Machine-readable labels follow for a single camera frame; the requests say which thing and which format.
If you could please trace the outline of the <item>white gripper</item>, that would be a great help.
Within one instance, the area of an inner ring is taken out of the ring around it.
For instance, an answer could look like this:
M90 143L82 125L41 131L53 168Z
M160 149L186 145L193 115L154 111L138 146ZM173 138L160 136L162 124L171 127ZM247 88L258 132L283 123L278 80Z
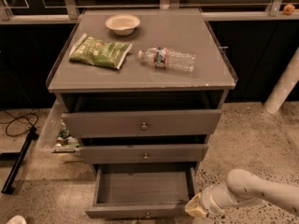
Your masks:
M197 193L185 205L185 212L191 217L206 218L207 213L210 215L222 214L232 203L230 190L222 182L205 188L202 194Z

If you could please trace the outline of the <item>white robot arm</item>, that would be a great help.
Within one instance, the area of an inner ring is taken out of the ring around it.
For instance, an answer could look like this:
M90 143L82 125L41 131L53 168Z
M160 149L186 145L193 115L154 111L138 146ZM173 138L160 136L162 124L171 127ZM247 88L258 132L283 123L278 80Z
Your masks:
M294 86L299 81L299 48L267 98L264 107L270 114L278 112ZM299 212L299 188L267 181L243 170L234 169L217 185L197 193L186 205L191 217L223 214L231 207L255 205L267 201L295 216Z

